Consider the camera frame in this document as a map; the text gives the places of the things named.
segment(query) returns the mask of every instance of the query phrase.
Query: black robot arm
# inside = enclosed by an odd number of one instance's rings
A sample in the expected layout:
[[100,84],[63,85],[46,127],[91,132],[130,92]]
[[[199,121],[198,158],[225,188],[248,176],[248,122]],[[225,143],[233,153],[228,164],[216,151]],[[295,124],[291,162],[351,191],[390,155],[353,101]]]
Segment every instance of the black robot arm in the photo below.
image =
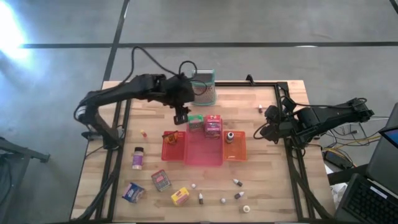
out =
[[98,107],[132,98],[154,100],[175,108],[174,123],[182,124],[188,121],[189,112],[184,103],[193,101],[195,94],[190,79],[184,74],[174,75],[169,79],[165,75],[143,74],[118,86],[87,93],[75,111],[75,118],[102,136],[105,149],[117,149],[120,146],[118,130],[106,124]]
[[336,106],[318,105],[304,107],[296,112],[298,105],[291,98],[283,96],[283,112],[270,106],[265,112],[267,124],[261,128],[263,138],[278,142],[289,138],[292,146],[304,148],[313,137],[322,135],[339,125],[350,122],[365,122],[374,115],[365,105],[363,98],[354,98]]

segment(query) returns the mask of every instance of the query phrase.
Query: pink tray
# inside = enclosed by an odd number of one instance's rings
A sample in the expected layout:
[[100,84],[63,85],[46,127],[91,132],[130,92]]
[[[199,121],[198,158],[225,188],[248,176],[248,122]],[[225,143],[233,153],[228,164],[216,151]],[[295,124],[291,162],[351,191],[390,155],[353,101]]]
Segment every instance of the pink tray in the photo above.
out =
[[223,165],[223,135],[218,139],[205,137],[205,131],[191,132],[187,125],[184,164],[194,166]]

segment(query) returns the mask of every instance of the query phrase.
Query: concrete floor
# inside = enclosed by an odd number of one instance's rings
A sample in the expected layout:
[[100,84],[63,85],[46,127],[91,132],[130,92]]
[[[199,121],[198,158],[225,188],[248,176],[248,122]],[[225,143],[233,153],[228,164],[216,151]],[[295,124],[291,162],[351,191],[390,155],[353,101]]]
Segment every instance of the concrete floor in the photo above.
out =
[[[68,220],[86,148],[72,112],[86,92],[101,88],[110,49],[22,49],[12,44],[112,43],[123,0],[0,1],[0,136],[40,152],[32,161],[9,223]],[[131,1],[120,42],[398,41],[398,15],[388,0]],[[111,80],[130,69],[118,49]],[[310,102],[366,97],[377,116],[398,101],[398,47],[151,49],[177,70],[182,60],[215,69],[218,80],[305,80]],[[136,73],[159,72],[137,54]],[[367,133],[385,121],[364,125]],[[323,145],[331,139],[322,138]],[[375,144],[346,148],[357,164]]]

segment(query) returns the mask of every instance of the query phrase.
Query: bottle cap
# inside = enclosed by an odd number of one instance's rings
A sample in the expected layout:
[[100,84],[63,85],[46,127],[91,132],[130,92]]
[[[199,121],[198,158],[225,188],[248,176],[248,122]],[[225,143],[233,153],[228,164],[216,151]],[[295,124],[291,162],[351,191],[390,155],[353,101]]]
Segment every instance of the bottle cap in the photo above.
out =
[[134,149],[134,152],[144,152],[144,148],[143,147],[136,147]]

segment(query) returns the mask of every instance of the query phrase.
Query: wooden table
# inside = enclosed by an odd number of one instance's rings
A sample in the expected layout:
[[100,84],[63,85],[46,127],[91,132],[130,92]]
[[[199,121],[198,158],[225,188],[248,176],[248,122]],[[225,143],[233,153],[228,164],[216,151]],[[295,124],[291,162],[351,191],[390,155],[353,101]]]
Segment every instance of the wooden table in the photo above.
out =
[[[290,96],[298,103],[308,103],[302,80],[287,81]],[[119,82],[104,82],[104,88]],[[217,87],[218,100],[215,106],[190,106],[191,114],[220,114],[224,130],[246,132],[248,160],[246,162],[224,161],[221,167],[190,167],[183,162],[162,161],[162,138],[164,131],[181,130],[173,122],[174,110],[158,102],[133,100],[129,126],[126,133],[122,168],[115,204],[114,222],[271,222],[297,220],[289,170],[283,141],[277,145],[265,139],[255,140],[253,132],[264,123],[258,104],[264,109],[275,105],[275,92],[268,87]],[[102,117],[111,124],[115,104],[102,106]],[[148,137],[143,138],[140,129]],[[100,147],[102,141],[90,142],[87,153]],[[132,170],[134,148],[144,148],[142,170]],[[100,188],[105,151],[92,154],[84,163],[73,207],[72,218],[78,217],[90,204]],[[310,189],[319,202],[334,214],[335,208],[319,147],[310,146],[304,157]],[[172,186],[158,192],[151,175],[164,169]],[[239,179],[238,187],[232,179]],[[137,204],[129,203],[121,195],[128,183],[134,182],[145,188],[146,193]],[[181,187],[190,192],[190,199],[182,206],[173,205],[170,196]],[[233,197],[244,191],[239,200]],[[198,203],[198,194],[203,194],[204,205]],[[303,210],[306,212],[304,194],[300,191]],[[109,195],[105,200],[108,207]],[[239,209],[249,205],[249,213]]]

